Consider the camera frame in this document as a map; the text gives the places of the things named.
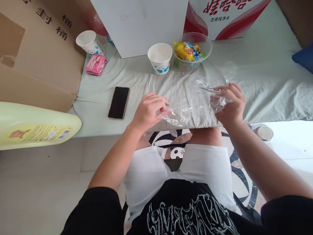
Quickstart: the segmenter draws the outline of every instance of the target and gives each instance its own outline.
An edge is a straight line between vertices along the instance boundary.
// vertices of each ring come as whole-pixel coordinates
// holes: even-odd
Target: paper cup
[[[89,55],[104,55],[105,51],[99,41],[96,39],[95,31],[87,30],[80,33],[76,38],[76,44],[85,50]]]
[[[166,43],[154,44],[148,50],[148,58],[152,65],[153,72],[158,75],[166,74],[170,69],[172,47]]]

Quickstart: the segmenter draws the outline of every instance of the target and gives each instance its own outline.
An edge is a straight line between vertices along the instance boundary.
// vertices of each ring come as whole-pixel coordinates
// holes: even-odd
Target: wrinkled sheet
[[[226,81],[238,83],[247,98],[244,119],[248,123],[312,120],[313,74],[291,59],[300,49],[275,1],[270,2],[244,38],[214,41],[212,54],[189,74],[177,71],[172,60],[167,74],[156,75],[146,55],[121,59],[116,48],[107,43],[108,63],[103,74],[83,72],[70,110],[83,122],[76,137],[123,133],[142,97],[149,92],[166,96],[171,106],[196,103],[201,99],[195,83],[198,79],[212,87]],[[123,120],[108,118],[116,86],[130,88]],[[150,131],[217,125],[220,124],[208,106],[201,112],[191,109],[190,120],[181,127],[163,120]]]

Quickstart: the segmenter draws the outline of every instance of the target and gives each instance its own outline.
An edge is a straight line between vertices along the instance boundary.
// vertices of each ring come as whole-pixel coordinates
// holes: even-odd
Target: smartphone
[[[129,88],[115,87],[111,107],[109,111],[109,118],[123,119],[126,110],[126,102],[128,99]]]

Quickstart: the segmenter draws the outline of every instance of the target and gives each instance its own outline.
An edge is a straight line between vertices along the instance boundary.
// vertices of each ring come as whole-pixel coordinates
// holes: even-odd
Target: white floor
[[[267,123],[268,143],[313,186],[313,122]],[[60,234],[94,171],[119,136],[0,152],[0,234]],[[125,198],[119,191],[121,204]]]

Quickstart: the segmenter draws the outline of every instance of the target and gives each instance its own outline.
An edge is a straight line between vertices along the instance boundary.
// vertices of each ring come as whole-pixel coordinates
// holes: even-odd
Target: yellow plastic bottle
[[[81,126],[81,120],[72,114],[0,102],[0,150],[60,144]]]

